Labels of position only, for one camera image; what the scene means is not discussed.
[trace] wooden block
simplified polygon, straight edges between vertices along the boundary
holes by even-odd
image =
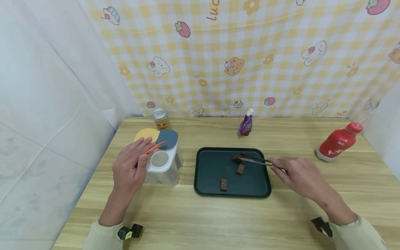
[[[242,160],[241,159],[239,159],[239,154],[238,155],[235,155],[234,157],[232,157],[232,161],[233,162],[236,162],[236,163],[242,163]]]
[[[228,191],[228,182],[226,179],[221,179],[221,192]]]
[[[238,170],[236,170],[236,173],[238,175],[242,175],[243,174],[243,170],[244,170],[244,165],[243,164],[239,164]]]

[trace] red bottle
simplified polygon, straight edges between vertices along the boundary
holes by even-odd
[[[362,124],[351,122],[346,128],[335,130],[316,149],[317,157],[326,162],[332,161],[341,152],[356,143],[356,134],[360,133],[363,128]]]

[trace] yellow disc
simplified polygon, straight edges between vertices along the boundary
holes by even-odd
[[[152,139],[151,142],[156,142],[156,140],[158,139],[158,135],[158,130],[155,130],[153,128],[144,128],[136,134],[133,141],[137,141],[140,137],[147,139],[150,136]]]

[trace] beige sleeve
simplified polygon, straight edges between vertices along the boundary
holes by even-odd
[[[374,227],[357,215],[357,220],[348,225],[338,226],[329,222],[337,250],[388,250]]]
[[[120,250],[123,240],[118,237],[122,223],[115,226],[102,226],[95,220],[90,227],[88,236],[83,243],[83,250]]]

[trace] red bottle cap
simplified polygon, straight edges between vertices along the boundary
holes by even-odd
[[[361,123],[358,122],[351,122],[346,126],[346,130],[351,134],[358,134],[360,133],[364,127]]]

